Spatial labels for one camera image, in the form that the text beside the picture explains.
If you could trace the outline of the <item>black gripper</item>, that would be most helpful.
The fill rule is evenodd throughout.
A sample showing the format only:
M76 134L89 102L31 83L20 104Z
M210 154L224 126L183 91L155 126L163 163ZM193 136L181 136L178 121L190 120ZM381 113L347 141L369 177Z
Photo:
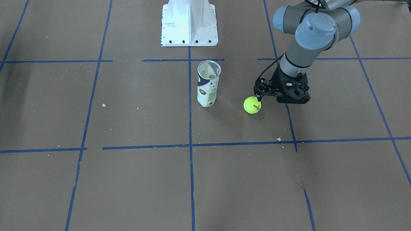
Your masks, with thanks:
M281 93L281 96L276 97L278 103L306 104L311 99L308 94L309 86L306 74L298 73L296 77L292 77L278 67L272 76L272 81L275 89Z

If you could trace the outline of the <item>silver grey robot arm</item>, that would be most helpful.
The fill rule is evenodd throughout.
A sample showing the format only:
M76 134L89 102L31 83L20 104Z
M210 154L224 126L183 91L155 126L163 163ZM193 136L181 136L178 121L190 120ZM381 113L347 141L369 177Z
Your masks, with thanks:
M273 27L293 35L288 48L278 59L269 84L276 101L282 104L305 104L308 94L307 70L317 57L360 26L361 14L354 7L358 0L305 0L297 5L279 7Z

